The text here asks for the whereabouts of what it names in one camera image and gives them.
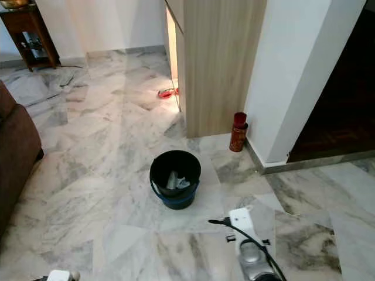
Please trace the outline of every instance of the grey marble veining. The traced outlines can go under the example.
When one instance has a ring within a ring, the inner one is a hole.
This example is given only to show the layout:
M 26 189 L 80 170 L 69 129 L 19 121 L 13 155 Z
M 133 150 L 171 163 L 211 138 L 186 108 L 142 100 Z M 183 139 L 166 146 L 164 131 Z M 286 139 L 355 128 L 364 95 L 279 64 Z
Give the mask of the grey marble veining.
M 2 69 L 46 156 L 35 164 L 0 244 L 0 279 L 55 268 L 82 280 L 241 280 L 230 230 L 207 223 L 245 207 L 288 280 L 375 276 L 373 159 L 262 176 L 230 134 L 186 138 L 166 56 L 93 53 L 87 67 Z M 161 153 L 202 167 L 193 204 L 166 208 L 150 188 Z

